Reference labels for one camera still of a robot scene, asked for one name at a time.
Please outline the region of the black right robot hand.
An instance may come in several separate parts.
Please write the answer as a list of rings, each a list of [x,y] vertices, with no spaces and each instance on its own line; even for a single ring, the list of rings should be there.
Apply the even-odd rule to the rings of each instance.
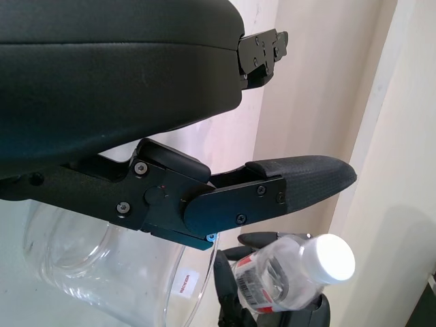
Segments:
[[[242,298],[238,295],[230,262],[251,255],[284,236],[289,236],[289,234],[283,232],[244,233],[238,237],[241,246],[217,252],[213,269],[215,289],[221,306],[219,326],[314,327],[330,325],[330,304],[323,294],[312,301],[307,308],[300,311],[284,311],[256,316],[242,306]]]

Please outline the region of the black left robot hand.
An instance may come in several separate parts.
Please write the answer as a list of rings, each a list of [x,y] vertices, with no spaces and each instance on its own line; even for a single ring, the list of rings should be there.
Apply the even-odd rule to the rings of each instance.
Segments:
[[[229,1],[2,1],[1,198],[205,250],[340,193],[356,173],[334,157],[212,174],[153,140],[237,108],[287,44],[247,35]]]

